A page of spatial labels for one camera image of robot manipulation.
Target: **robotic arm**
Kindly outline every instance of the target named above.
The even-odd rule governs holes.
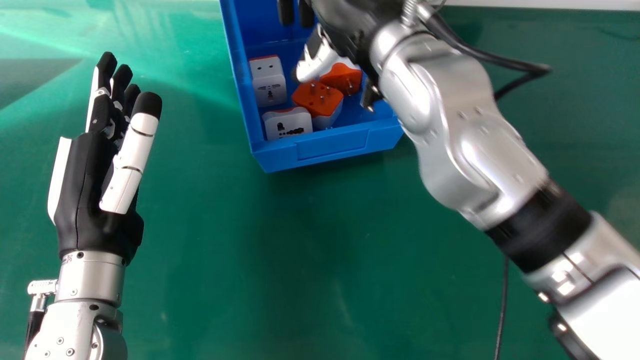
[[[494,95],[477,60],[487,53],[461,42],[426,1],[308,3],[318,25],[298,80],[313,79],[335,56],[360,65],[368,77],[362,105],[389,103],[428,192],[486,233],[554,306],[550,327],[567,353],[637,359],[640,254],[551,179],[496,105],[548,68],[507,60],[530,74]]]
[[[102,55],[85,132],[60,138],[47,210],[62,264],[57,279],[28,286],[27,360],[127,359],[118,308],[125,267],[142,241],[138,185],[162,100],[129,85],[131,69],[116,65],[111,53]]]

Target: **white wall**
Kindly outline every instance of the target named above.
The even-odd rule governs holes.
[[[447,5],[640,11],[640,0],[448,0]]]

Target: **green table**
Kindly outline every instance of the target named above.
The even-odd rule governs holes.
[[[554,66],[500,104],[585,207],[640,245],[640,13],[448,8],[469,42]],[[216,1],[0,4],[0,358],[56,277],[46,198],[113,51],[164,98],[122,311],[130,359],[489,359],[501,254],[424,190],[413,147],[266,175]],[[490,68],[496,85],[515,74]],[[566,359],[516,270],[503,359]]]

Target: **blue plastic bin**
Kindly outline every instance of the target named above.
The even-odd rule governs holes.
[[[220,7],[251,152],[265,172],[396,146],[403,131],[394,112],[382,101],[375,105],[374,113],[362,109],[359,94],[345,97],[342,112],[331,129],[266,141],[260,116],[294,106],[291,94],[297,85],[290,75],[312,29],[302,28],[299,19],[292,26],[281,26],[276,0],[220,0]],[[280,106],[258,108],[248,59],[273,54],[282,62],[290,100]]]

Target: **white power adapter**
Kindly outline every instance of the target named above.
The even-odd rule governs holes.
[[[250,59],[249,68],[259,108],[287,102],[287,83],[277,55]]]
[[[314,131],[311,114],[301,106],[266,112],[262,115],[262,120],[268,141]]]

